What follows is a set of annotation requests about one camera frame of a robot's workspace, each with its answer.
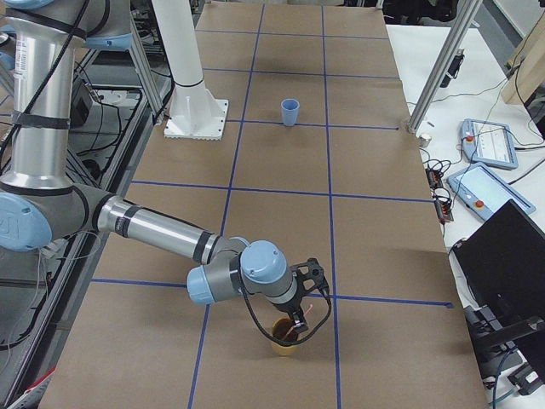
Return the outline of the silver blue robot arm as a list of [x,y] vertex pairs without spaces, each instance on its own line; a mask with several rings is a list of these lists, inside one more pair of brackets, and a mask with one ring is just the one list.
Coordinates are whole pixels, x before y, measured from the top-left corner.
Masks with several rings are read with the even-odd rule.
[[288,315],[294,331],[304,332],[306,275],[273,243],[227,239],[67,176],[76,51],[128,50],[129,2],[8,1],[5,7],[15,46],[6,140],[11,161],[1,176],[2,247],[32,251],[81,231],[115,233],[193,259],[188,290],[194,302],[261,294]]

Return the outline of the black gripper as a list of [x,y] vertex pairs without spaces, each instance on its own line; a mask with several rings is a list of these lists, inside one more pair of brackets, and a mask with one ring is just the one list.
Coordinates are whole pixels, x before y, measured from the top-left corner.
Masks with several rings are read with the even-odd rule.
[[278,311],[286,313],[289,316],[293,324],[292,329],[296,333],[307,331],[307,321],[301,307],[302,298],[301,294],[295,294],[287,301],[281,300],[279,297],[270,299],[270,302]]

